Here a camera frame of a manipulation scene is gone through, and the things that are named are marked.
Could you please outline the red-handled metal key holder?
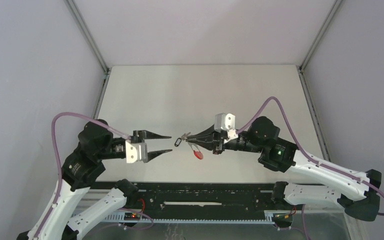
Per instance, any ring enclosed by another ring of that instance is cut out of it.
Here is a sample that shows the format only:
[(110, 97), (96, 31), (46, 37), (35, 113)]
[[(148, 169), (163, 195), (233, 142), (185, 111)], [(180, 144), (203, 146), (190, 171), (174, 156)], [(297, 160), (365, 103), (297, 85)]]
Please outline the red-handled metal key holder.
[(204, 155), (203, 153), (201, 152), (201, 150), (199, 149), (199, 146), (195, 143), (190, 143), (187, 141), (188, 137), (191, 135), (191, 132), (187, 132), (187, 133), (184, 133), (183, 135), (181, 135), (179, 138), (181, 141), (183, 142), (187, 142), (187, 144), (189, 145), (189, 147), (191, 148), (194, 156), (199, 159), (199, 160), (203, 160), (204, 159)]

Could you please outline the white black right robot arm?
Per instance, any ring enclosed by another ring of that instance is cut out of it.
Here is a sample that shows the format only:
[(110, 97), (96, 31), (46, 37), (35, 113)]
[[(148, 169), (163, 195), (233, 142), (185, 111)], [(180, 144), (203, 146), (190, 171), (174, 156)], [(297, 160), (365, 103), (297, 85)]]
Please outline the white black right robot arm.
[(257, 117), (244, 131), (233, 128), (234, 119), (232, 114), (218, 114), (214, 125), (197, 134), (186, 133), (180, 140), (215, 155), (226, 150), (257, 153), (257, 161), (273, 172), (295, 173), (318, 181), (305, 185), (276, 182), (270, 201), (277, 209), (316, 205), (342, 209), (361, 221), (376, 219), (381, 201), (377, 193), (382, 180), (379, 171), (350, 170), (315, 157), (280, 138), (280, 129), (265, 116)]

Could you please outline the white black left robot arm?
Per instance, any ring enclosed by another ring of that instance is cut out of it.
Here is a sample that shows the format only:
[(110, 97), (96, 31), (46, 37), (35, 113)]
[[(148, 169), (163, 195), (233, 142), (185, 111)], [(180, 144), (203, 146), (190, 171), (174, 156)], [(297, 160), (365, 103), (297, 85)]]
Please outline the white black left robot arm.
[(73, 216), (81, 199), (97, 178), (106, 170), (103, 161), (125, 159), (128, 163), (148, 163), (168, 150), (148, 151), (146, 140), (166, 139), (148, 130), (122, 133), (103, 119), (88, 118), (78, 134), (78, 144), (61, 162), (56, 143), (55, 127), (51, 123), (52, 144), (58, 167), (58, 180), (52, 198), (34, 227), (20, 233), (19, 240), (81, 240), (112, 212), (136, 206), (139, 196), (136, 185), (127, 179), (118, 180), (103, 198), (80, 214)]

